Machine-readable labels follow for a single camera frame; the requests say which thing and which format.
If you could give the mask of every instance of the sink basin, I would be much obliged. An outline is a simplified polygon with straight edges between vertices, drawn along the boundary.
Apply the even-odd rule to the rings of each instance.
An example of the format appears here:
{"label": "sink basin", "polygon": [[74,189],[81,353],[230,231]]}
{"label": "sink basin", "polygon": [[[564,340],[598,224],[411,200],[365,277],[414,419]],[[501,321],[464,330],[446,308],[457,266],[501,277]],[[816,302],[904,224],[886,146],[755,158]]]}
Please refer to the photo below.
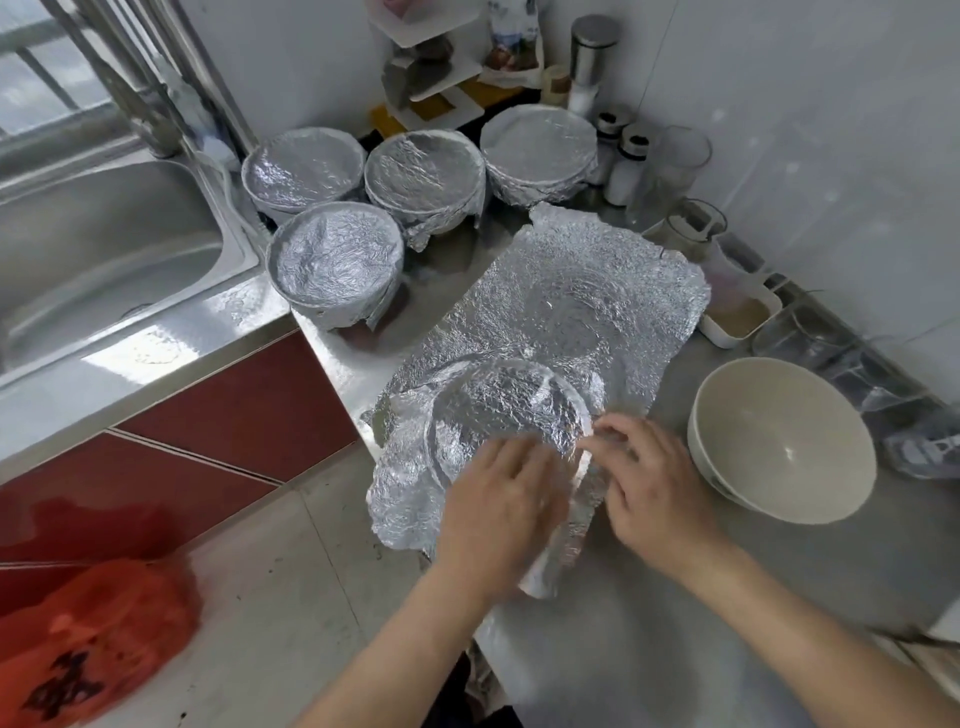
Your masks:
{"label": "sink basin", "polygon": [[257,265],[213,179],[138,153],[0,205],[0,385]]}

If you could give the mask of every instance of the stainless steel countertop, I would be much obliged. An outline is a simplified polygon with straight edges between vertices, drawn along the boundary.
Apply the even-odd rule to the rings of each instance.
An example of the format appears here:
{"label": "stainless steel countertop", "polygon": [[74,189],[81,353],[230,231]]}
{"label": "stainless steel countertop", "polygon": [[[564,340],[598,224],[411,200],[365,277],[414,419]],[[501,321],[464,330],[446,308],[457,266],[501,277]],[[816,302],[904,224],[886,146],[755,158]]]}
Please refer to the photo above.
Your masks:
{"label": "stainless steel countertop", "polygon": [[[609,210],[601,216],[615,222]],[[360,415],[522,222],[493,206],[468,270],[413,283],[410,304],[374,351],[353,349],[295,313],[374,457],[378,448]],[[667,368],[651,416],[684,433],[700,382],[740,355],[694,333]],[[960,594],[955,486],[881,470],[867,504],[826,526],[778,522],[718,495],[714,501],[740,544],[790,588],[851,624],[930,625]],[[616,541],[603,509],[559,596],[498,607],[476,638],[527,728],[733,726],[761,714],[758,724],[811,725],[720,619]]]}
{"label": "stainless steel countertop", "polygon": [[[191,171],[226,220],[219,179]],[[0,387],[0,484],[294,330],[289,312],[261,264]]]}

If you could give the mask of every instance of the red plastic bag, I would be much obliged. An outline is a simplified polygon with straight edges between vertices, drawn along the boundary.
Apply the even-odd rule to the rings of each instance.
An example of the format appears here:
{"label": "red plastic bag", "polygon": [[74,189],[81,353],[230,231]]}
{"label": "red plastic bag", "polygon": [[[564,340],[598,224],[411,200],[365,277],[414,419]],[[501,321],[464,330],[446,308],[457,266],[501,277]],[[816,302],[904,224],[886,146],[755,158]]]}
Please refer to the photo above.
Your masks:
{"label": "red plastic bag", "polygon": [[199,618],[181,561],[91,567],[0,619],[0,728],[60,728],[101,714],[179,653]]}

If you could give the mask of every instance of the white ceramic bowl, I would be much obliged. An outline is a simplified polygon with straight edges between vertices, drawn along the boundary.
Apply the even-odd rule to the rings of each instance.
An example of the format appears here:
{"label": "white ceramic bowl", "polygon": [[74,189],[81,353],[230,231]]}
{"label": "white ceramic bowl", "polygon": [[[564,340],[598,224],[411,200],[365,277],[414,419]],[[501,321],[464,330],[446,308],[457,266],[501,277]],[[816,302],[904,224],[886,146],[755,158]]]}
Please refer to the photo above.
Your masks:
{"label": "white ceramic bowl", "polygon": [[781,521],[840,521],[874,488],[860,416],[828,382],[779,359],[737,359],[708,376],[686,437],[710,485]]}

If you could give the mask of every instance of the crumpled aluminum foil sheet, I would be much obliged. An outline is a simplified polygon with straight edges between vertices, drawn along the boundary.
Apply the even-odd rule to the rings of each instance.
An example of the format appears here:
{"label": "crumpled aluminum foil sheet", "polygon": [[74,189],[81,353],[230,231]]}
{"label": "crumpled aluminum foil sheet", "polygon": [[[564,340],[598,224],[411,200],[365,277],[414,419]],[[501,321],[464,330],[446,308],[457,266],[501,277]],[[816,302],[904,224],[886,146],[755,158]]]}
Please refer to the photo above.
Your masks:
{"label": "crumpled aluminum foil sheet", "polygon": [[297,213],[351,197],[363,184],[367,154],[336,129],[294,129],[263,142],[244,160],[242,180],[261,205]]}
{"label": "crumpled aluminum foil sheet", "polygon": [[[645,413],[707,307],[703,273],[680,253],[592,213],[541,203],[530,217],[533,224],[426,335],[365,418],[384,448],[367,503],[386,546],[432,555],[444,489],[485,430],[534,429],[560,448],[589,433],[589,421],[567,414],[577,398],[560,382],[589,415]],[[502,372],[483,374],[516,360],[554,378],[534,390]],[[475,376],[480,381],[469,383]],[[545,410],[538,410],[541,393],[549,393]],[[556,422],[545,425],[544,417]],[[593,469],[573,485],[567,524],[521,583],[529,595],[556,592],[606,491]]]}
{"label": "crumpled aluminum foil sheet", "polygon": [[596,130],[566,109],[525,104],[498,113],[480,133],[493,194],[507,205],[563,202],[597,165]]}
{"label": "crumpled aluminum foil sheet", "polygon": [[487,165],[459,132],[428,130],[391,136],[374,149],[364,174],[367,196],[400,223],[418,253],[430,236],[483,213]]}
{"label": "crumpled aluminum foil sheet", "polygon": [[276,231],[267,271],[280,295],[318,326],[343,328],[382,315],[400,285],[403,251],[386,210],[320,203]]}

